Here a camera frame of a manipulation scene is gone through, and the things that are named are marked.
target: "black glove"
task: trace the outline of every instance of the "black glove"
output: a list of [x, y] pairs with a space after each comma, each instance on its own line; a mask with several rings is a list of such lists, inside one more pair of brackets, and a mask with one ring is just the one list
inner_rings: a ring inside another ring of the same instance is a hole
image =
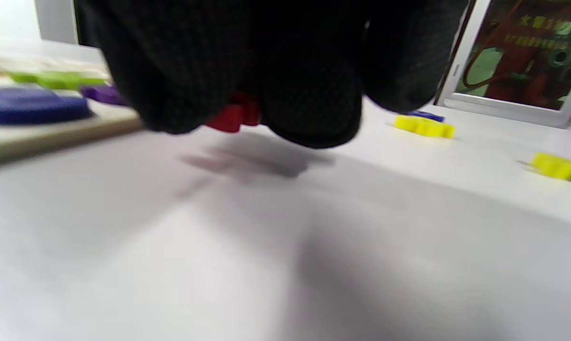
[[355, 136], [361, 101], [435, 95], [467, 0], [85, 0], [119, 91], [146, 126], [188, 133], [235, 91], [313, 148]]

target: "white table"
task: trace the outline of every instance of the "white table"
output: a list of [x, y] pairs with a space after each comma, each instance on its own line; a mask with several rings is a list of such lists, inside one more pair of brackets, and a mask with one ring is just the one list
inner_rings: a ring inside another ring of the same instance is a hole
[[0, 167], [0, 341], [571, 341], [571, 133], [141, 132]]

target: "yellow puzzle piece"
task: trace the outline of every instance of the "yellow puzzle piece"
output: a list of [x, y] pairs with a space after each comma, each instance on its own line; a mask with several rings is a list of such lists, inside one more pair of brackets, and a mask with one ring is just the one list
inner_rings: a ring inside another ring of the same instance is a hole
[[395, 127], [422, 136], [443, 138], [454, 138], [454, 132], [456, 131], [456, 127], [452, 125], [446, 125], [428, 118], [407, 115], [398, 115], [395, 120]]
[[532, 161], [537, 172], [554, 179], [571, 180], [571, 161], [550, 155], [537, 153]]

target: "blue puzzle piece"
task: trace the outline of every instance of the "blue puzzle piece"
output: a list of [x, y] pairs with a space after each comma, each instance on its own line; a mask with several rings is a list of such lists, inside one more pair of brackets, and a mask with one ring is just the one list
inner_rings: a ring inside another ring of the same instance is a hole
[[424, 118], [432, 119], [433, 121], [437, 121], [437, 122], [441, 122], [441, 123], [443, 123], [445, 121], [445, 117], [443, 117], [443, 116], [437, 116], [435, 114], [431, 114], [429, 112], [424, 112], [424, 111], [408, 112], [407, 115], [424, 117]]
[[0, 125], [39, 125], [88, 118], [86, 99], [58, 96], [47, 89], [0, 89]]

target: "wooden puzzle board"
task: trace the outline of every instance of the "wooden puzzle board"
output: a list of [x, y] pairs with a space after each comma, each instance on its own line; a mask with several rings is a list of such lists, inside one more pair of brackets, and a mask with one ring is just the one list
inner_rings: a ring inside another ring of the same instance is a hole
[[[73, 71], [93, 73], [108, 79], [101, 64], [80, 63], [50, 58], [0, 58], [0, 87], [17, 86], [6, 72]], [[69, 95], [80, 96], [75, 91]], [[44, 151], [91, 142], [142, 128], [136, 112], [88, 100], [94, 117], [36, 126], [0, 126], [0, 162], [35, 155]]]

